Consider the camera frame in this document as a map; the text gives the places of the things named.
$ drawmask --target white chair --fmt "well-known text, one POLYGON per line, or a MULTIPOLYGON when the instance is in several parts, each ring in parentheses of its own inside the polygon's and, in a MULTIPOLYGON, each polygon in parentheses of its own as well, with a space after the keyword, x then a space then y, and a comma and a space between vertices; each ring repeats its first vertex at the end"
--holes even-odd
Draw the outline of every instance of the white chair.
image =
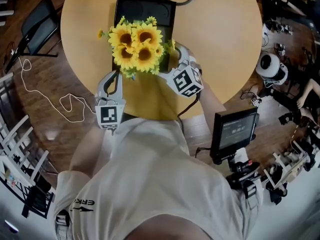
MULTIPOLYGON (((0 78, 0 83, 12 78, 13 74, 8 74, 5 77, 0 78)), ((31 176, 22 171, 22 166, 29 168, 31 164, 28 162, 27 158, 29 152, 22 152, 25 149, 24 142, 28 140, 29 134, 33 131, 33 127, 29 127, 23 136, 17 140, 18 129, 28 120, 29 116, 25 115, 13 128, 8 130, 2 116, 0 115, 0 171, 4 172, 5 167, 7 167, 12 175, 17 178, 26 187, 35 186, 35 177, 37 173, 41 173, 41 168, 45 162, 49 152, 46 150, 42 154, 38 163, 36 164, 31 176), (19 158, 19 164, 15 162, 16 158, 19 158)))
MULTIPOLYGON (((0 0, 0 4, 6 4, 8 1, 7 0, 0 0)), ((14 10, 3 10, 0 11, 0 16, 9 16, 13 15, 15 13, 14 10)), ((4 26, 6 24, 5 21, 0 21, 0 26, 4 26)))

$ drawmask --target artificial sunflower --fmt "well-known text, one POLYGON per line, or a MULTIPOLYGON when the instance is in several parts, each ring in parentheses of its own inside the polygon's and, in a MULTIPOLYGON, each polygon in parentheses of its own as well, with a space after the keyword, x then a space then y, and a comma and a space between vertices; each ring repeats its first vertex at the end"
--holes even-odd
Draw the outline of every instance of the artificial sunflower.
POLYGON ((122 70, 128 70, 134 67, 138 55, 136 53, 127 52, 127 47, 125 45, 117 46, 112 51, 114 62, 120 66, 122 70))
POLYGON ((150 17, 148 17, 147 19, 146 19, 146 22, 147 23, 151 23, 152 25, 157 25, 157 20, 156 20, 156 18, 155 17, 153 17, 153 16, 150 16, 150 17))
POLYGON ((120 71, 126 78, 134 78, 137 72, 135 68, 120 69, 120 71))
POLYGON ((159 65, 155 65, 154 68, 150 69, 150 73, 152 73, 153 75, 158 75, 159 71, 160 71, 159 65))
POLYGON ((98 39, 102 38, 105 35, 104 31, 102 29, 98 32, 98 39))
POLYGON ((131 27, 126 24, 118 24, 116 27, 112 29, 112 33, 109 33, 108 42, 111 43, 112 47, 121 46, 122 44, 126 44, 131 46, 133 40, 131 37, 131 27))
POLYGON ((122 25, 122 23, 124 23, 125 20, 126 20, 125 16, 122 16, 118 24, 122 25))
POLYGON ((137 57, 134 62, 136 70, 141 72, 148 72, 150 69, 154 69, 159 65, 159 59, 156 56, 155 50, 147 42, 139 45, 136 48, 137 57))
POLYGON ((147 42, 154 50, 157 49, 159 43, 162 43, 161 38, 163 37, 161 30, 157 30, 156 26, 152 26, 151 23, 147 25, 144 22, 141 26, 138 25, 136 28, 132 28, 132 35, 134 40, 132 43, 133 47, 147 42))
POLYGON ((109 28, 109 32, 108 32, 108 33, 109 33, 109 34, 112 33, 112 31, 114 30, 114 28, 115 28, 114 26, 111 26, 111 27, 109 28))
POLYGON ((172 49, 174 51, 176 49, 176 41, 174 39, 171 39, 171 45, 172 45, 172 49))
POLYGON ((157 57, 161 57, 164 54, 164 51, 165 51, 164 47, 161 44, 159 44, 157 49, 155 49, 155 55, 157 57))
POLYGON ((127 44, 123 44, 126 48, 126 52, 129 53, 129 54, 134 54, 134 52, 136 51, 136 49, 134 47, 131 47, 130 45, 127 45, 127 44))

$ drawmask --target tabletop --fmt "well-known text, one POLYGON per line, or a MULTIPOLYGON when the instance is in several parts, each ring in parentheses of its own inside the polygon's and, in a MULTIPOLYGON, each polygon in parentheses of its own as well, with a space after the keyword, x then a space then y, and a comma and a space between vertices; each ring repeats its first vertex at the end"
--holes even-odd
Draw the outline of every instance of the tabletop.
MULTIPOLYGON (((107 39, 99 29, 114 25, 117 0, 65 0, 61 38, 75 75, 93 94, 112 70, 107 39)), ((203 79, 222 103, 232 98, 255 69, 262 45, 262 19, 256 0, 193 0, 177 6, 172 37, 189 48, 201 65, 203 79)), ((175 120, 194 97, 177 96, 163 79, 138 73, 123 79, 125 112, 152 120, 175 120)), ((199 103, 182 118, 202 114, 199 103)))

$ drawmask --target wooden floor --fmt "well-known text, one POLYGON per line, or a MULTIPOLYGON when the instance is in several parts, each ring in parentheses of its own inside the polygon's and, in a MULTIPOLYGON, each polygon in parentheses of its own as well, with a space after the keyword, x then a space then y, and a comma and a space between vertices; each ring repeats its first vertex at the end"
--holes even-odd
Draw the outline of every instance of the wooden floor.
MULTIPOLYGON (((0 27, 1 65, 6 54, 8 43, 11 41, 14 41, 16 45, 19 43, 22 37, 21 25, 24 18, 41 0, 16 1, 15 14, 6 18, 6 26, 0 27)), ((64 0, 52 1, 56 8, 64 3, 64 0)), ((257 1, 262 13, 260 0, 257 1)), ((286 55, 288 55, 296 65, 303 65, 306 63, 306 58, 302 47, 306 47, 310 51, 315 52, 312 32, 307 27, 298 23, 289 21, 289 24, 293 27, 293 35, 268 31, 269 42, 263 49, 272 51, 274 43, 284 44, 287 48, 286 55)), ((59 36, 55 36, 43 50, 48 50, 59 38, 59 36)), ((23 73, 27 88, 41 90, 52 100, 60 111, 62 111, 62 107, 59 104, 59 98, 68 93, 86 98, 90 105, 93 106, 94 96, 81 84, 73 73, 64 54, 62 45, 59 44, 52 52, 59 53, 58 58, 28 57, 32 63, 32 70, 23 73)), ((74 150, 93 123, 95 117, 86 109, 85 122, 67 122, 39 93, 31 93, 25 90, 21 79, 21 67, 19 63, 13 67, 12 71, 14 72, 18 102, 20 102, 24 113, 29 115, 40 145, 43 149, 49 150, 49 158, 59 172, 67 170, 74 150)), ((0 74, 4 74, 4 66, 2 66, 0 74)), ((226 108, 231 109, 248 105, 250 96, 243 100, 240 99, 240 96, 243 91, 249 90, 253 85, 255 86, 252 91, 257 88, 261 89, 262 87, 262 81, 255 73, 252 74, 242 90, 239 90, 239 92, 225 104, 226 108)), ((82 105, 75 102, 73 103, 73 111, 67 116, 71 120, 79 120, 82 118, 81 111, 82 105)), ((266 166, 273 152, 283 151, 290 145, 290 139, 296 126, 293 123, 285 126, 280 124, 278 117, 286 113, 287 109, 279 107, 277 102, 268 97, 263 99, 258 112, 260 114, 260 121, 255 130, 256 139, 247 147, 247 152, 250 158, 261 162, 262 166, 266 166)), ((199 146, 210 146, 211 135, 209 134, 202 115, 184 120, 184 125, 185 137, 191 155, 194 155, 195 150, 199 146)), ((211 164, 208 152, 200 153, 199 159, 211 164)))

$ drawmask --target white robot part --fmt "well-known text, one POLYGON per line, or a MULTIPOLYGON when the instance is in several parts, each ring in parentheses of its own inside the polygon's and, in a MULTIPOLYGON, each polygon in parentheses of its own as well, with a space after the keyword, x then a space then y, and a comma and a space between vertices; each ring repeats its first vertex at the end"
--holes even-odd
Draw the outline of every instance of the white robot part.
POLYGON ((122 74, 119 71, 112 71, 100 81, 96 101, 95 112, 99 127, 113 131, 117 129, 126 105, 123 99, 122 74), (113 81, 115 81, 114 91, 108 93, 113 81))
POLYGON ((191 66, 191 62, 197 61, 185 46, 177 43, 176 50, 179 52, 178 67, 173 68, 169 73, 159 73, 158 76, 165 79, 167 85, 176 94, 190 98, 204 88, 200 71, 191 66))
POLYGON ((288 68, 279 58, 269 52, 262 52, 255 71, 262 77, 266 88, 282 85, 288 78, 288 68))

